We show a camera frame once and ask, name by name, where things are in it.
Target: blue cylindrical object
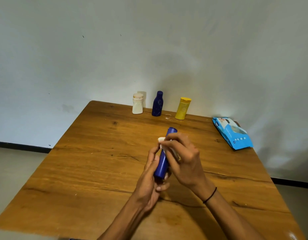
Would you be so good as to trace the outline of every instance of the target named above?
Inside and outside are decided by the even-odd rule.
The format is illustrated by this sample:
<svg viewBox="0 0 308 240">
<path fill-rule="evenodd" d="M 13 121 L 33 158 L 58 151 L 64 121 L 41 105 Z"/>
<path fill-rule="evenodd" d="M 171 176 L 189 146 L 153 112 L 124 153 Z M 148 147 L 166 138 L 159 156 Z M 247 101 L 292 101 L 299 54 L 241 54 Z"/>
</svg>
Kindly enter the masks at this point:
<svg viewBox="0 0 308 240">
<path fill-rule="evenodd" d="M 158 91 L 153 102 L 152 116 L 161 116 L 163 108 L 163 92 Z"/>
<path fill-rule="evenodd" d="M 177 132 L 177 129 L 170 127 L 168 128 L 166 135 L 170 133 L 176 133 L 176 132 Z M 159 156 L 159 163 L 158 163 L 157 169 L 155 170 L 154 176 L 160 179 L 164 179 L 168 166 L 169 166 L 168 160 L 165 156 L 164 150 L 162 149 L 161 155 Z"/>
</svg>

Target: white wall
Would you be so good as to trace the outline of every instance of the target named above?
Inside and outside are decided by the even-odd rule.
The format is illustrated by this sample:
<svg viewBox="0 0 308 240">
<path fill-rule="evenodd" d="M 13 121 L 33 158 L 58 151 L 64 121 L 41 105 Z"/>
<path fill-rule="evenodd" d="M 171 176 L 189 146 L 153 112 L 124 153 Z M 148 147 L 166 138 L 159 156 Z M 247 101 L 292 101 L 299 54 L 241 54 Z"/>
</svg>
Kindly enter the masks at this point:
<svg viewBox="0 0 308 240">
<path fill-rule="evenodd" d="M 53 147 L 90 100 L 157 90 L 308 181 L 308 0 L 0 0 L 0 141 Z"/>
</svg>

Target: white bottle cap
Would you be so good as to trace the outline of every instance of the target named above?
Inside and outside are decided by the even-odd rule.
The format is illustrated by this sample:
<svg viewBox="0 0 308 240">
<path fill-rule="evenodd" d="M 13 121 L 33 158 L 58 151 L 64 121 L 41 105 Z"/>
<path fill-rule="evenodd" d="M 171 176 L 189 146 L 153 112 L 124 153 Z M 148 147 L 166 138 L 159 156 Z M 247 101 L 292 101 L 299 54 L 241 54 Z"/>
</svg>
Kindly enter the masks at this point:
<svg viewBox="0 0 308 240">
<path fill-rule="evenodd" d="M 144 95 L 142 93 L 134 93 L 133 94 L 133 100 L 134 101 L 141 101 L 143 100 Z"/>
</svg>

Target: wooden table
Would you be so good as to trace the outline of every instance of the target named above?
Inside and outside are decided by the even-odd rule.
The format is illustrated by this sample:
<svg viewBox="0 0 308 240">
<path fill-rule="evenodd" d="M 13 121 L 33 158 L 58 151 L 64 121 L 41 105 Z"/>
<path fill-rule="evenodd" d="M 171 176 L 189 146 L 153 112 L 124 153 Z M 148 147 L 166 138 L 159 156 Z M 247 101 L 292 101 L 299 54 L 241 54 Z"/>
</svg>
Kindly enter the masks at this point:
<svg viewBox="0 0 308 240">
<path fill-rule="evenodd" d="M 133 192 L 148 150 L 173 126 L 189 135 L 206 176 L 266 239 L 305 239 L 253 149 L 233 151 L 211 118 L 174 116 L 91 101 L 0 215 L 0 229 L 97 239 Z M 226 239 L 196 196 L 170 181 L 133 238 Z"/>
</svg>

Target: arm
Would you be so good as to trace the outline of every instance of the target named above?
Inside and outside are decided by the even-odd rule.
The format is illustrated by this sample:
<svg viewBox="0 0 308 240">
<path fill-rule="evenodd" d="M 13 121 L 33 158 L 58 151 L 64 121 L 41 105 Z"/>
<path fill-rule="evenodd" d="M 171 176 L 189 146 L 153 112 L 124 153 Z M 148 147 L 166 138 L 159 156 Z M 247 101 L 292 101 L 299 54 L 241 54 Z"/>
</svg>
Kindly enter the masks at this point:
<svg viewBox="0 0 308 240">
<path fill-rule="evenodd" d="M 161 142 L 166 157 L 177 180 L 188 187 L 202 201 L 208 199 L 215 190 L 212 181 L 205 177 L 198 149 L 181 133 L 172 133 Z M 170 148 L 180 156 L 179 162 Z M 241 217 L 223 198 L 220 192 L 206 202 L 206 206 L 229 240 L 264 240 L 264 238 Z"/>
<path fill-rule="evenodd" d="M 159 145 L 149 151 L 144 172 L 137 182 L 135 191 L 115 217 L 112 224 L 98 240 L 129 239 L 144 215 L 155 206 L 160 194 L 156 189 L 160 189 L 160 191 L 168 189 L 169 183 L 158 185 L 154 181 L 153 174 L 159 162 L 159 157 L 156 156 L 158 150 Z"/>
</svg>

